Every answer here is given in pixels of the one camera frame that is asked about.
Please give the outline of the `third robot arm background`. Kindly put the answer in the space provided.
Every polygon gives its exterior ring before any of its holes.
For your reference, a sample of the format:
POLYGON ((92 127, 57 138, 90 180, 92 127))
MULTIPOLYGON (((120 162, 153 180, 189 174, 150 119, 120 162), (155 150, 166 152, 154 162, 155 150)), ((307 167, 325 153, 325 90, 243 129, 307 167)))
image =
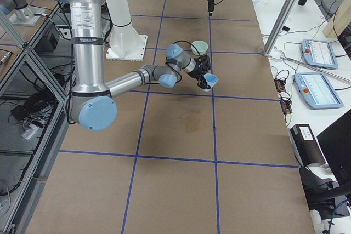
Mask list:
POLYGON ((38 8, 31 7, 27 0, 1 0, 1 12, 4 15, 14 14, 9 18, 13 25, 33 26, 39 19, 35 16, 38 8))

